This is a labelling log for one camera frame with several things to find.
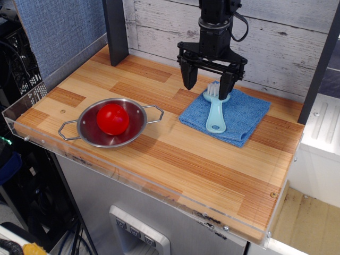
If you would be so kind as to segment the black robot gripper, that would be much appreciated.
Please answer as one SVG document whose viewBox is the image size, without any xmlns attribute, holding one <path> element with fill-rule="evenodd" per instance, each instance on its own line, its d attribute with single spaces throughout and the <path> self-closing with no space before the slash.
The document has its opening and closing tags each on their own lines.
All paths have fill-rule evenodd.
<svg viewBox="0 0 340 255">
<path fill-rule="evenodd" d="M 222 74 L 219 100 L 227 98 L 237 80 L 244 77 L 247 59 L 230 47 L 233 24 L 200 22 L 199 42 L 179 42 L 177 61 L 180 63 L 184 86 L 191 90 L 197 82 L 198 69 Z"/>
</svg>

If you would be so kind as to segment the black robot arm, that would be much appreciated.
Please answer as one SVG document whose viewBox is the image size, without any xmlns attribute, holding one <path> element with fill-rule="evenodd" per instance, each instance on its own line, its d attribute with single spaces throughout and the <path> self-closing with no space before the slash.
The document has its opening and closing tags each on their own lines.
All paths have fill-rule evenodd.
<svg viewBox="0 0 340 255">
<path fill-rule="evenodd" d="M 180 42 L 177 44 L 177 61 L 181 67 L 184 86 L 191 90 L 197 82 L 198 69 L 220 74 L 218 98 L 224 100 L 232 91 L 236 81 L 242 80 L 244 66 L 248 60 L 233 52 L 230 42 L 240 42 L 248 35 L 248 29 L 242 38 L 232 34 L 233 18 L 245 24 L 246 19 L 237 13 L 242 6 L 240 1 L 199 1 L 201 17 L 199 42 Z"/>
</svg>

